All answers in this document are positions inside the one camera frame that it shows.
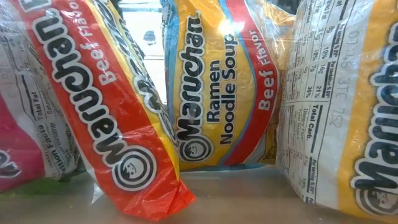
ramen noodle package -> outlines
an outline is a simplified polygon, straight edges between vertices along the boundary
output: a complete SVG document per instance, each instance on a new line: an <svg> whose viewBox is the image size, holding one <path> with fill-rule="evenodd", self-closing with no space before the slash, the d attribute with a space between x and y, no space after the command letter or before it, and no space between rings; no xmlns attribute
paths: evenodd
<svg viewBox="0 0 398 224"><path fill-rule="evenodd" d="M393 0L302 1L277 162L308 203L398 223L398 11Z"/></svg>
<svg viewBox="0 0 398 224"><path fill-rule="evenodd" d="M1 30L9 33L1 42L16 45L3 51L2 57L13 58L13 53L17 64L11 66L22 73L13 81L21 85L24 78L32 82L29 75L47 75L48 88L61 102L87 171L120 211L159 220L189 204L194 197L180 180L172 125L136 43L112 4L106 0L0 1ZM10 40L13 35L18 42ZM36 110L41 109L45 116L47 101L43 99L41 107L35 105L40 92L19 90L26 91L23 96L33 102L26 110L39 119ZM11 109L22 113L21 107ZM54 135L51 123L42 126L43 133ZM22 148L20 141L15 144L16 149ZM12 155L7 163L22 166Z"/></svg>
<svg viewBox="0 0 398 224"><path fill-rule="evenodd" d="M274 39L288 31L279 32L262 1L161 2L167 104L181 169L274 162L278 62L284 60ZM264 35L267 22L274 33Z"/></svg>

beef flavor ramen package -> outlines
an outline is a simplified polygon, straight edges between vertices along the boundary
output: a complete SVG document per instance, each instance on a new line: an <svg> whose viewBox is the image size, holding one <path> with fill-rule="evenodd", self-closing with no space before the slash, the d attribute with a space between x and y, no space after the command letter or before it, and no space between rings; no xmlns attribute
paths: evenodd
<svg viewBox="0 0 398 224"><path fill-rule="evenodd" d="M2 0L1 6L2 29L24 35L19 44L36 49L30 62L43 66L87 171L115 205L159 220L189 204L194 197L180 180L172 125L112 4Z"/></svg>
<svg viewBox="0 0 398 224"><path fill-rule="evenodd" d="M397 2L302 1L294 40L278 164L308 203L398 223Z"/></svg>
<svg viewBox="0 0 398 224"><path fill-rule="evenodd" d="M263 2L162 5L167 104L181 169L273 162L281 74L274 37L262 33Z"/></svg>

blue stripe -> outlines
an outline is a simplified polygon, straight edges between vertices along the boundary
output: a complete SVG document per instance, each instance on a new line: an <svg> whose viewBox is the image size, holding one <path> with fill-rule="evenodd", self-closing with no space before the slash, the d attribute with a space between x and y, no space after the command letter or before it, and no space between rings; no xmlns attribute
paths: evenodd
<svg viewBox="0 0 398 224"><path fill-rule="evenodd" d="M227 5L226 5L226 1L227 1L227 0L219 0L218 2L220 3L220 6L221 6L221 8L223 9L224 14L225 14L225 16L227 17L227 19L228 19L230 22L233 22L232 15L231 15L231 13L229 12L228 7L227 7ZM252 117L252 114L253 114L253 111L254 111L254 106L255 106L255 101L256 101L256 93L257 93L257 78L256 78L256 74L254 73L254 67L253 67L253 64L252 64L252 62L251 62L251 59L250 59L250 56L249 56L249 53L248 53L248 49L246 48L246 45L244 44L242 35L241 35L239 32L235 32L235 34L238 36L239 43L241 43L242 48L243 48L243 50L244 50L244 53L246 54L246 58L248 59L248 62L249 62L249 65L250 65L251 73L252 73L252 75L253 75L253 80L254 80L254 99L253 99L253 102L252 102L252 108L251 108L251 111L250 111L250 114L249 114L249 118L248 118L248 120L246 121L246 124L244 124L243 131L242 131L241 134L239 135L237 141L235 141L235 142L231 145L231 147L230 147L228 153L226 153L226 154L220 159L220 161L218 162L219 165L224 164L224 162L231 156L232 152L235 150L236 145L238 145L239 142L242 140L242 138L243 138L243 136L244 136L244 134L245 134L245 132L246 132L248 126L249 126L249 123L250 123L250 120L251 120L251 117Z"/></svg>
<svg viewBox="0 0 398 224"><path fill-rule="evenodd" d="M171 15L167 24L167 31L164 34L165 41L165 68L167 71L167 110L169 118L174 125L174 78L175 78L175 60L177 58L177 45L180 27L180 19L177 14L177 6L174 0L160 0L163 7L171 7Z"/></svg>

pink package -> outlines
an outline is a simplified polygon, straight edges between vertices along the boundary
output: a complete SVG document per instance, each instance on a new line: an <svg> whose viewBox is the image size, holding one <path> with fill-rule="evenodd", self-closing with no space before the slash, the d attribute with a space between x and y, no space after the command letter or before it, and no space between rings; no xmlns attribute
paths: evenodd
<svg viewBox="0 0 398 224"><path fill-rule="evenodd" d="M0 192L60 179L78 149L26 30L0 6Z"/></svg>

yellow package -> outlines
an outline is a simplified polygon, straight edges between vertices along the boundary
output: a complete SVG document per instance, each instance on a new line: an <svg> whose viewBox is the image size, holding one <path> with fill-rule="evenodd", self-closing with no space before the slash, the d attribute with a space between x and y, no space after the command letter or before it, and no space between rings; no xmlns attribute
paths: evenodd
<svg viewBox="0 0 398 224"><path fill-rule="evenodd" d="M397 1L302 1L277 163L306 202L398 223L397 53Z"/></svg>
<svg viewBox="0 0 398 224"><path fill-rule="evenodd" d="M180 168L274 162L280 58L271 47L276 34L263 35L263 2L162 5L167 104Z"/></svg>

